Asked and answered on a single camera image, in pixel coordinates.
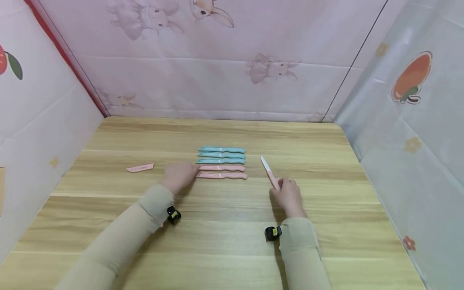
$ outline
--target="blue knife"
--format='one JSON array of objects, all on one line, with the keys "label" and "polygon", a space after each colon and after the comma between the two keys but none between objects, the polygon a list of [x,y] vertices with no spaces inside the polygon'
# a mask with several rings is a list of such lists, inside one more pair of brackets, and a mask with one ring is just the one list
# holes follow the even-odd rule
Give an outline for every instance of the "blue knife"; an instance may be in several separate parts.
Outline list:
[{"label": "blue knife", "polygon": [[245,159],[241,158],[222,158],[222,159],[209,159],[203,158],[197,161],[197,164],[245,164]]},{"label": "blue knife", "polygon": [[245,149],[236,147],[215,147],[215,146],[204,146],[198,149],[198,151],[209,151],[209,152],[231,152],[245,154]]},{"label": "blue knife", "polygon": [[240,158],[245,159],[245,154],[241,153],[217,153],[217,152],[200,152],[198,156],[211,158]]}]

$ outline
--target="white ceramic blade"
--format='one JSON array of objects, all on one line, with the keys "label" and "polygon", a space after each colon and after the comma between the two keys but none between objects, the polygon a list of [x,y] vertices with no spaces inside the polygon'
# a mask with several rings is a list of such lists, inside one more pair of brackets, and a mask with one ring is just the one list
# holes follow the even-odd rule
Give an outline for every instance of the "white ceramic blade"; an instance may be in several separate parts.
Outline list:
[{"label": "white ceramic blade", "polygon": [[267,162],[266,162],[266,160],[264,159],[264,157],[262,155],[261,155],[261,162],[263,163],[264,168],[266,169],[266,171],[271,171],[271,169],[269,168],[269,165],[267,165]]}]

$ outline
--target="wooden table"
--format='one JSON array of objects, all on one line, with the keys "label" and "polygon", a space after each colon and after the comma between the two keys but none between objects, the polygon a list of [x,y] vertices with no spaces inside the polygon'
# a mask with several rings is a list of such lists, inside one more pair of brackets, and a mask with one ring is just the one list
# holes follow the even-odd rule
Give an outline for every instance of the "wooden table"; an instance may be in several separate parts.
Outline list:
[{"label": "wooden table", "polygon": [[337,125],[127,117],[100,125],[0,268],[0,288],[52,289],[166,164],[194,162],[205,145],[244,147],[248,179],[196,180],[176,202],[182,221],[157,231],[120,276],[125,289],[287,289],[278,242],[264,238],[284,214],[260,155],[301,187],[333,289],[424,289]]}]

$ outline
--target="wallpaper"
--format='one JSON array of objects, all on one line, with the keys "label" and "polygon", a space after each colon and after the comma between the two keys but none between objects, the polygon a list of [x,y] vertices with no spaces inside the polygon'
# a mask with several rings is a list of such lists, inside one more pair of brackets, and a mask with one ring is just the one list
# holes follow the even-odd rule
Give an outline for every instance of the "wallpaper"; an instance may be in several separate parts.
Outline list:
[{"label": "wallpaper", "polygon": [[431,290],[462,289],[463,11],[410,0],[336,118]]},{"label": "wallpaper", "polygon": [[342,103],[364,69],[352,63],[385,2],[35,4],[111,115],[330,122],[334,98]]},{"label": "wallpaper", "polygon": [[23,1],[0,1],[0,264],[103,116]]}]

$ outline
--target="knife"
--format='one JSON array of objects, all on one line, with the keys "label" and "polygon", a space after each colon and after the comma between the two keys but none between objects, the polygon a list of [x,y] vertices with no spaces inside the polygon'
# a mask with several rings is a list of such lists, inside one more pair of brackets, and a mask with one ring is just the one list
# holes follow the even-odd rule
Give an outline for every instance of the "knife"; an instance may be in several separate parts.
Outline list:
[{"label": "knife", "polygon": [[274,187],[274,189],[280,189],[279,182],[274,177],[274,174],[272,174],[272,171],[269,168],[269,165],[267,165],[267,162],[266,162],[266,160],[264,159],[264,157],[262,155],[261,155],[261,162],[264,165],[264,168],[266,169],[267,176],[269,177],[269,180],[271,181],[272,186]]},{"label": "knife", "polygon": [[195,175],[196,178],[209,179],[246,179],[248,176],[245,173],[214,173],[214,172],[199,172]]},{"label": "knife", "polygon": [[222,158],[222,159],[209,159],[203,158],[197,161],[197,164],[245,164],[245,159],[241,158]]},{"label": "knife", "polygon": [[245,154],[242,153],[217,153],[217,152],[200,152],[198,156],[212,158],[241,158],[245,159]]},{"label": "knife", "polygon": [[203,146],[198,151],[210,151],[210,152],[231,152],[231,153],[245,153],[245,149],[236,147],[214,147],[214,146]]},{"label": "knife", "polygon": [[198,170],[209,170],[209,171],[245,171],[245,167],[241,165],[223,165],[223,166],[218,166],[218,165],[202,165]]}]

